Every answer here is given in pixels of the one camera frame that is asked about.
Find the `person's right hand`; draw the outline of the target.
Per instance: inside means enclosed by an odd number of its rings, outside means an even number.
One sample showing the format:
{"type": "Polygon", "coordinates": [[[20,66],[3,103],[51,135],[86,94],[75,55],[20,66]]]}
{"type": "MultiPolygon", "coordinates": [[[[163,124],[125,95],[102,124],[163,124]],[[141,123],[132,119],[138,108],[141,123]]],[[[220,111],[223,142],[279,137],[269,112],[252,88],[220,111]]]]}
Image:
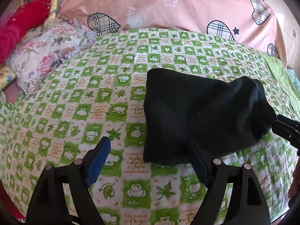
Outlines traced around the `person's right hand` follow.
{"type": "Polygon", "coordinates": [[[293,172],[293,180],[288,192],[288,197],[292,198],[293,196],[295,196],[298,192],[298,189],[299,189],[299,167],[297,167],[293,172]]]}

